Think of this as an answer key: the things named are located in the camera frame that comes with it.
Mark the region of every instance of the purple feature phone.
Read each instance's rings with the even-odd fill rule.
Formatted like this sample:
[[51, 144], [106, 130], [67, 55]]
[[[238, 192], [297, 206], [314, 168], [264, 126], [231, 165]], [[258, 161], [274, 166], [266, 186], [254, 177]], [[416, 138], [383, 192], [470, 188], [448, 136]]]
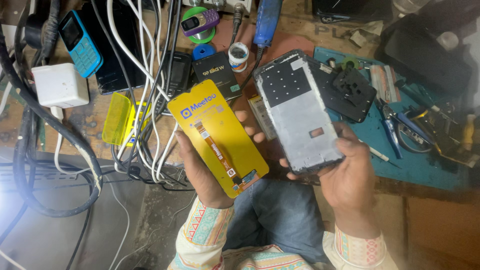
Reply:
[[214, 9], [195, 14], [181, 22], [181, 30], [186, 37], [193, 36], [214, 27], [220, 22], [220, 16]]

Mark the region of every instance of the white phone charger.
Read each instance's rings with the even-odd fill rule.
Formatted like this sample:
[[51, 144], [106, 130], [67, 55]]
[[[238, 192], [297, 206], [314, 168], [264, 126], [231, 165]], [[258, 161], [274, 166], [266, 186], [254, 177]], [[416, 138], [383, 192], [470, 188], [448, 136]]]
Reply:
[[88, 104], [88, 87], [72, 63], [32, 68], [38, 102], [45, 107], [70, 108]]

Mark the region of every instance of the blue soldering iron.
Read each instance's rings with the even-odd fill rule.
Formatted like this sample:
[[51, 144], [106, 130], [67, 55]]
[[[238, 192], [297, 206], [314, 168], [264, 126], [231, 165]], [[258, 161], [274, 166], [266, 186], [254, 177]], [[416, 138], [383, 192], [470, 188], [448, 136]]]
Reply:
[[[257, 14], [257, 27], [255, 29], [255, 36], [253, 37], [253, 43], [258, 46], [257, 59], [252, 71], [250, 71], [250, 74], [248, 74], [248, 77], [241, 85], [240, 90], [243, 90], [248, 81], [250, 81], [253, 71], [262, 60], [265, 48], [272, 46], [273, 34], [275, 33], [281, 10], [282, 0], [260, 0]], [[234, 100], [230, 102], [230, 107], [233, 106], [233, 103]]]

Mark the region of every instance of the pliers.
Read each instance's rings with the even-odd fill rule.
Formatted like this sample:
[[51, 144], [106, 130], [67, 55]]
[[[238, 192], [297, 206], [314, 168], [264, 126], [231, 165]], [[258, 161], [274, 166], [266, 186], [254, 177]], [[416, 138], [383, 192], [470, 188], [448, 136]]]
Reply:
[[404, 113], [397, 114], [388, 104], [383, 100], [379, 99], [378, 103], [378, 110], [382, 115], [382, 125], [385, 128], [387, 133], [388, 141], [392, 145], [392, 148], [395, 152], [396, 158], [401, 160], [403, 159], [402, 152], [400, 150], [400, 144], [398, 142], [398, 137], [395, 132], [395, 126], [393, 120], [397, 121], [398, 123], [403, 124], [407, 129], [411, 130], [412, 132], [416, 133], [419, 137], [424, 139], [429, 144], [433, 145], [434, 142], [417, 126], [415, 125]]

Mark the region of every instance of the power strip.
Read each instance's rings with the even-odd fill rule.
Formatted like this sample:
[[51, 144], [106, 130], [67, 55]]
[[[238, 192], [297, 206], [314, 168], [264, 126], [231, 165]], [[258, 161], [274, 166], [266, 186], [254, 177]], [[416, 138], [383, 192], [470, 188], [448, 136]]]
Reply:
[[[25, 170], [25, 174], [30, 174], [29, 170]], [[66, 181], [66, 180], [75, 180], [77, 179], [76, 174], [64, 174], [57, 170], [36, 170], [35, 171], [35, 181]], [[13, 171], [12, 170], [0, 170], [0, 182], [13, 182]]]
[[202, 6], [207, 9], [216, 9], [217, 5], [225, 7], [220, 8], [219, 11], [225, 11], [228, 13], [233, 13], [233, 7], [236, 3], [241, 3], [245, 6], [245, 11], [243, 16], [250, 16], [250, 8], [252, 7], [252, 0], [182, 0], [182, 4], [186, 6]]

